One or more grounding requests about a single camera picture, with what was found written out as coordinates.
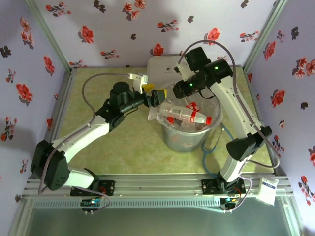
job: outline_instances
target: bottle label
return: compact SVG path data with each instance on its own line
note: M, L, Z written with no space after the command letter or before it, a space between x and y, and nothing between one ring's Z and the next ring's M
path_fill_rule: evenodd
M201 110L198 108L197 104L195 102L189 103L187 108L192 109L195 112L200 112Z
M181 115L182 110L181 109L172 108L171 113L176 114L176 115Z

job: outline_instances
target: wall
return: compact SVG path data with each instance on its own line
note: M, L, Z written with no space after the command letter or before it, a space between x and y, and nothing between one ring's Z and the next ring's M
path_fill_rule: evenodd
M315 234L314 1L288 1L249 78L281 168L308 231Z
M0 52L0 235L6 236L65 70L22 0L0 3Z
M146 66L151 55L178 55L217 40L242 65L275 0L31 0L72 66ZM203 45L212 59L221 48Z

